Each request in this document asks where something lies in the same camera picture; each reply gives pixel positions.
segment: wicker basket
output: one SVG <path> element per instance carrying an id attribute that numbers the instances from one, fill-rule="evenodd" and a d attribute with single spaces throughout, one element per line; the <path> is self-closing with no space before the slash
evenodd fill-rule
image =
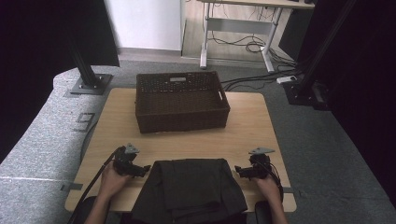
<path id="1" fill-rule="evenodd" d="M 136 118 L 141 133 L 224 128 L 230 106 L 216 72 L 139 74 Z"/>

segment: desk leg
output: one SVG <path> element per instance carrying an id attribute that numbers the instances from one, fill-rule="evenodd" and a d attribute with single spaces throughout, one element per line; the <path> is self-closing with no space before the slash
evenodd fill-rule
<path id="1" fill-rule="evenodd" d="M 262 57 L 264 58 L 265 66 L 267 67 L 268 73 L 274 73 L 275 72 L 274 67 L 273 67 L 273 65 L 271 63 L 271 59 L 270 59 L 270 56 L 268 54 L 268 51 L 271 48 L 271 43 L 272 43 L 272 41 L 274 39 L 276 27 L 277 27 L 277 25 L 279 23 L 280 15 L 282 14 L 282 9 L 283 9 L 282 7 L 278 7 L 276 9 L 275 20 L 273 21 L 273 24 L 271 26 L 271 31 L 270 31 L 270 34 L 268 35 L 267 43 L 265 44 L 265 47 L 261 47 Z"/>
<path id="2" fill-rule="evenodd" d="M 209 9 L 210 3 L 205 3 L 206 15 L 204 19 L 204 43 L 201 46 L 201 69 L 206 69 L 206 57 L 207 57 L 207 23 L 209 20 Z"/>

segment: black cable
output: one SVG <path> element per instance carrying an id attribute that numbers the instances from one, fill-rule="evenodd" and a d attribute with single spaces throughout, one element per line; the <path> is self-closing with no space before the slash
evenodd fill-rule
<path id="1" fill-rule="evenodd" d="M 98 124 L 98 120 L 91 126 L 91 128 L 88 130 L 87 134 L 85 134 L 84 140 L 82 141 L 82 146 L 81 149 L 79 150 L 79 163 L 82 163 L 82 151 L 84 150 L 86 141 L 88 139 L 88 135 L 90 135 L 90 132 L 93 130 L 93 128 Z"/>
<path id="2" fill-rule="evenodd" d="M 262 12 L 260 13 L 260 17 L 258 17 L 257 18 L 257 21 L 260 21 L 261 19 L 262 19 Z"/>
<path id="3" fill-rule="evenodd" d="M 228 89 L 228 91 L 232 91 L 233 89 L 238 88 L 238 87 L 248 87 L 248 88 L 251 88 L 253 90 L 260 90 L 260 89 L 264 88 L 264 86 L 265 86 L 265 82 L 262 84 L 261 87 L 258 87 L 258 88 L 254 88 L 254 87 L 251 87 L 251 86 L 248 86 L 248 85 L 237 85 L 237 86 L 234 86 L 234 87 Z"/>
<path id="4" fill-rule="evenodd" d="M 236 43 L 239 43 L 239 42 L 241 42 L 241 41 L 243 41 L 245 39 L 251 38 L 251 37 L 258 38 L 257 36 L 254 36 L 254 35 L 248 35 L 248 36 L 245 36 L 245 37 L 243 37 L 243 38 L 241 38 L 239 40 L 236 40 L 234 42 L 228 42 L 228 41 L 225 41 L 225 40 L 222 40 L 222 39 L 215 38 L 215 35 L 214 35 L 213 31 L 212 31 L 212 36 L 213 36 L 213 38 L 208 38 L 207 40 L 215 40 L 215 42 L 217 44 L 227 44 L 227 45 L 235 45 L 235 46 L 246 46 L 246 44 L 236 44 Z"/>
<path id="5" fill-rule="evenodd" d="M 223 13 L 224 13 L 224 15 L 228 18 L 227 13 L 225 13 L 225 5 L 224 5 L 224 4 L 222 4 L 222 5 L 223 5 Z"/>
<path id="6" fill-rule="evenodd" d="M 226 81 L 220 82 L 221 84 L 226 84 L 223 86 L 223 89 L 225 91 L 230 91 L 236 88 L 236 84 L 241 83 L 241 82 L 247 82 L 247 81 L 275 81 L 279 77 L 284 77 L 288 75 L 300 75 L 301 71 L 297 69 L 290 69 L 290 70 L 285 70 L 285 71 L 279 71 L 276 73 L 272 73 L 269 75 L 262 75 L 262 76 L 256 76 L 256 77 L 240 77 L 240 78 L 235 78 L 235 79 L 230 79 Z"/>
<path id="7" fill-rule="evenodd" d="M 250 46 L 257 46 L 259 49 L 258 49 L 258 50 L 252 50 L 252 49 L 250 49 Z M 261 47 L 264 47 L 264 46 L 265 46 L 264 43 L 259 43 L 259 42 L 255 41 L 255 40 L 253 40 L 253 41 L 250 41 L 250 42 L 248 42 L 248 43 L 246 44 L 246 50 L 247 50 L 248 52 L 258 53 L 258 52 L 262 52 Z"/>
<path id="8" fill-rule="evenodd" d="M 95 175 L 95 177 L 93 178 L 93 180 L 91 181 L 91 183 L 88 185 L 88 187 L 85 189 L 84 193 L 82 193 L 81 197 L 79 198 L 79 201 L 76 205 L 75 210 L 73 211 L 72 216 L 69 218 L 69 221 L 67 222 L 67 224 L 71 224 L 73 223 L 73 220 L 75 219 L 76 215 L 77 215 L 77 211 L 79 210 L 79 208 L 81 207 L 81 203 L 84 201 L 85 197 L 87 196 L 88 192 L 90 192 L 93 184 L 96 182 L 96 180 L 99 178 L 99 176 L 101 175 L 101 173 L 103 172 L 103 170 L 106 168 L 106 166 L 112 161 L 114 155 L 116 154 L 116 152 L 119 149 L 117 148 L 113 153 L 111 153 L 110 157 L 108 157 L 108 159 L 105 161 L 105 163 L 102 165 L 102 167 L 99 169 L 98 173 Z"/>
<path id="9" fill-rule="evenodd" d="M 256 12 L 257 7 L 254 7 L 253 12 L 250 14 L 250 16 L 247 18 L 248 21 L 250 21 L 251 16 Z"/>
<path id="10" fill-rule="evenodd" d="M 296 65 L 296 62 L 294 61 L 294 60 L 292 60 L 292 59 L 287 59 L 287 58 L 284 58 L 284 57 L 281 57 L 281 56 L 279 56 L 277 53 L 276 53 L 276 50 L 274 50 L 274 49 L 269 49 L 269 52 L 271 53 L 271 56 L 273 57 L 273 59 L 274 59 L 274 61 L 276 61 L 276 62 L 280 62 L 280 63 L 287 63 L 287 64 L 290 64 L 290 65 Z"/>

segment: person's left hand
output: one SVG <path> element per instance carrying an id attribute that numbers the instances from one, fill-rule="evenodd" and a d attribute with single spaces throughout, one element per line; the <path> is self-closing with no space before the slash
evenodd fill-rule
<path id="1" fill-rule="evenodd" d="M 132 177 L 130 175 L 119 175 L 113 167 L 111 161 L 102 172 L 102 181 L 98 196 L 111 199 L 118 193 Z"/>

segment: black metal stand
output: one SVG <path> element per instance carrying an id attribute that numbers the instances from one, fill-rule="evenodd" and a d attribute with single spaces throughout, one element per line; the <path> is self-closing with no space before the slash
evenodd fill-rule
<path id="1" fill-rule="evenodd" d="M 81 78 L 77 81 L 70 93 L 102 95 L 113 76 L 109 74 L 95 74 L 92 71 L 91 66 L 84 62 L 81 54 L 79 53 L 78 46 L 69 27 L 67 27 L 67 25 L 65 27 L 65 35 L 68 40 L 67 47 L 69 48 L 70 55 L 81 74 Z"/>
<path id="2" fill-rule="evenodd" d="M 284 83 L 286 96 L 291 105 L 311 105 L 316 110 L 330 110 L 327 106 L 327 88 L 315 82 L 312 89 L 307 94 L 302 94 L 302 85 L 300 83 Z"/>
<path id="3" fill-rule="evenodd" d="M 284 83 L 283 87 L 291 105 L 312 105 L 317 110 L 330 110 L 327 106 L 328 89 L 318 82 L 316 70 L 335 35 L 343 24 L 349 11 L 353 8 L 356 0 L 347 1 L 341 13 L 335 21 L 330 33 L 326 36 L 324 43 L 318 49 L 312 62 L 306 69 L 305 77 L 301 83 Z"/>

